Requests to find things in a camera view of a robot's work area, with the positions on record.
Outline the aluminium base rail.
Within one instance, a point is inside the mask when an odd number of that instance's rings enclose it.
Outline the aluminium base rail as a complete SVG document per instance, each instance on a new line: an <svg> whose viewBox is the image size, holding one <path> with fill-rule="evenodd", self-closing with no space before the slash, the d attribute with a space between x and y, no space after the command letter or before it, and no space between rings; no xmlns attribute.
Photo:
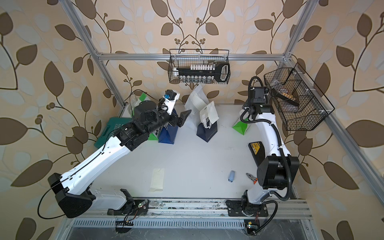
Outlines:
<svg viewBox="0 0 384 240"><path fill-rule="evenodd" d="M268 203L252 210L243 210L239 199L232 199L227 206L226 199L149 198L139 210L133 210L128 219L136 218L192 218L192 219L267 219L275 209ZM280 201L275 220L312 220L313 216L305 200Z"/></svg>

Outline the object in right basket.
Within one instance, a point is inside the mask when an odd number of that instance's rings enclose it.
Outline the object in right basket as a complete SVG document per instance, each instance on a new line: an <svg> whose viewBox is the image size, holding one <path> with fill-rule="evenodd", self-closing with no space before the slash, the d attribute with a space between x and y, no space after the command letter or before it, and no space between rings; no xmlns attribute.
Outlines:
<svg viewBox="0 0 384 240"><path fill-rule="evenodd" d="M291 104L295 107L300 106L300 103L297 101L297 99L293 95L283 93L283 92L281 92L275 88L272 88L271 92L272 92L273 97L278 98L278 99L282 100L283 102Z"/></svg>

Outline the white bag back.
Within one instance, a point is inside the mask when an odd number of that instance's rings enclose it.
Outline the white bag back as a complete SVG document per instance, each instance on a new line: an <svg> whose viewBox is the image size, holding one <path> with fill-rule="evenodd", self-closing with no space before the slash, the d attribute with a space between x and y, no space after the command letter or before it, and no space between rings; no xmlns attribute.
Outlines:
<svg viewBox="0 0 384 240"><path fill-rule="evenodd" d="M203 91L203 87L201 85L197 86L191 92L185 103L185 109L191 110L191 114L188 116L185 126L196 132L198 125L201 123L200 111L208 104L209 100Z"/></svg>

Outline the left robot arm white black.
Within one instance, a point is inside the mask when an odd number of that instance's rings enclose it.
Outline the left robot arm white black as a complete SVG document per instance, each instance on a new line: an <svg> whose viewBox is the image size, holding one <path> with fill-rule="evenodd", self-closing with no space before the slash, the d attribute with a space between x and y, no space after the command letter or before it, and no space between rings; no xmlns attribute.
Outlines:
<svg viewBox="0 0 384 240"><path fill-rule="evenodd" d="M88 210L108 210L114 215L130 215L137 209L126 189L111 194L91 187L94 180L112 164L149 139L151 133L165 125L182 127L191 110L174 113L175 101L162 99L160 105L143 101L134 109L131 122L115 130L106 143L82 163L60 175L48 178L51 191L64 216L72 219Z"/></svg>

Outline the blue takeaway bag white handles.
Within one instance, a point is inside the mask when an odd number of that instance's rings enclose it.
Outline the blue takeaway bag white handles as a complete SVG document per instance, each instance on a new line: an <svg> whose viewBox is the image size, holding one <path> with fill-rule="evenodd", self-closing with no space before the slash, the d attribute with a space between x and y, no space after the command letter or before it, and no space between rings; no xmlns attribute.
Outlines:
<svg viewBox="0 0 384 240"><path fill-rule="evenodd" d="M159 143L173 145L175 143L179 127L177 125L172 126L170 123L166 123L164 118L162 118L161 121L163 123L163 127L158 136Z"/></svg>

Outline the black yellow-labelled device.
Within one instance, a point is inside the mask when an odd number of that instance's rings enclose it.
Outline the black yellow-labelled device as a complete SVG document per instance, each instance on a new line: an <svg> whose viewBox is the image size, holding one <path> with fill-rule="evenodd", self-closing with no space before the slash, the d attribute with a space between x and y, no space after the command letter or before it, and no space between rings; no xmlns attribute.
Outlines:
<svg viewBox="0 0 384 240"><path fill-rule="evenodd" d="M251 151L251 154L253 156L253 159L257 167L259 167L266 158L266 153L265 153L265 148L263 143L262 142L249 143L248 147Z"/></svg>

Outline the light blue stapler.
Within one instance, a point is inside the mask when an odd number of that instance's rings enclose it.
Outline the light blue stapler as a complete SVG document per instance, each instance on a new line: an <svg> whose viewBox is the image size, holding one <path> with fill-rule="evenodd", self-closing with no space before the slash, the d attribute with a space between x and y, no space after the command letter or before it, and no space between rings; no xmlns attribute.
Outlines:
<svg viewBox="0 0 384 240"><path fill-rule="evenodd" d="M229 174L229 177L228 177L228 181L230 183L232 183L235 180L235 174L236 174L235 171L230 171L230 174Z"/></svg>

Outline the black socket set holder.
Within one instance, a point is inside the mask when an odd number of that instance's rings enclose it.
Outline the black socket set holder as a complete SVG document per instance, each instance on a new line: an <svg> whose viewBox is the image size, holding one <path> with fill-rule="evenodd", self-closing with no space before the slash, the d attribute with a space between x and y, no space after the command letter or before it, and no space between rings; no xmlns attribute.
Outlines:
<svg viewBox="0 0 384 240"><path fill-rule="evenodd" d="M173 74L182 77L182 80L197 79L198 82L224 83L229 80L231 69L230 64L227 62L213 62L207 65L191 65L189 67L173 68Z"/></svg>

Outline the green plastic tool case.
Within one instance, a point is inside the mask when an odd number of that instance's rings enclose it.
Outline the green plastic tool case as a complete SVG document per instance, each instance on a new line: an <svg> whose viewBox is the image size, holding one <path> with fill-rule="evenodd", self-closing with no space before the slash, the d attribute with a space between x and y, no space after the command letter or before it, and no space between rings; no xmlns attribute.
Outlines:
<svg viewBox="0 0 384 240"><path fill-rule="evenodd" d="M113 132L116 129L119 129L123 125L129 123L132 119L131 118L118 118L113 117L110 118L107 122L106 127L104 128L101 136L98 138L98 140L94 143L94 146L99 149L102 147L113 134Z"/></svg>

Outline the small dark navy bag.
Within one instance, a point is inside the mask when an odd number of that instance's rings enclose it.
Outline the small dark navy bag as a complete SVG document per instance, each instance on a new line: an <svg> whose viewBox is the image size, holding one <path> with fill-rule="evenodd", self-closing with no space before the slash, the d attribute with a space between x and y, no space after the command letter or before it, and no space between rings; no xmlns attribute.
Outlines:
<svg viewBox="0 0 384 240"><path fill-rule="evenodd" d="M129 106L128 106L128 111L129 111L131 117L134 116L134 108L135 108L136 102L137 102L136 96L131 95L129 97Z"/></svg>

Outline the green white cool tea bag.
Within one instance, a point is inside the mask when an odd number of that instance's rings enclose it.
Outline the green white cool tea bag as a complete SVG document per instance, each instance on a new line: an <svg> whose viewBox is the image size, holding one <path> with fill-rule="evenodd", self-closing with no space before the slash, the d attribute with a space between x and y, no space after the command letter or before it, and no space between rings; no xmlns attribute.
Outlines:
<svg viewBox="0 0 384 240"><path fill-rule="evenodd" d="M134 122L144 130L147 130L150 124L157 122L158 106L150 97L144 93L137 91L140 96L134 108Z"/></svg>

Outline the orange handled pliers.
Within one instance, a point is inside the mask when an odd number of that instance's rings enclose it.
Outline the orange handled pliers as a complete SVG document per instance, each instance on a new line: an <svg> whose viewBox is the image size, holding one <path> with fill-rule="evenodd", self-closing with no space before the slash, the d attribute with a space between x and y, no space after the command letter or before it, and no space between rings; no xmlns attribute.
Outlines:
<svg viewBox="0 0 384 240"><path fill-rule="evenodd" d="M253 182L253 184L255 185L258 181L258 178L256 178L255 176L253 176L252 174L250 173L246 173L247 177Z"/></svg>

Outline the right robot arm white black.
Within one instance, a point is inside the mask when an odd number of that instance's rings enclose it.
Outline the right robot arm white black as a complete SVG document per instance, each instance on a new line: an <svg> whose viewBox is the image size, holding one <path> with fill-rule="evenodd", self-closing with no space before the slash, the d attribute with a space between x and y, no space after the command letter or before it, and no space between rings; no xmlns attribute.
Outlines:
<svg viewBox="0 0 384 240"><path fill-rule="evenodd" d="M286 148L276 123L272 104L268 101L269 89L254 76L248 83L248 98L243 105L240 121L256 124L265 158L257 164L258 181L247 190L247 204L261 205L268 197L276 196L281 201L291 197L293 181L299 168L299 159Z"/></svg>

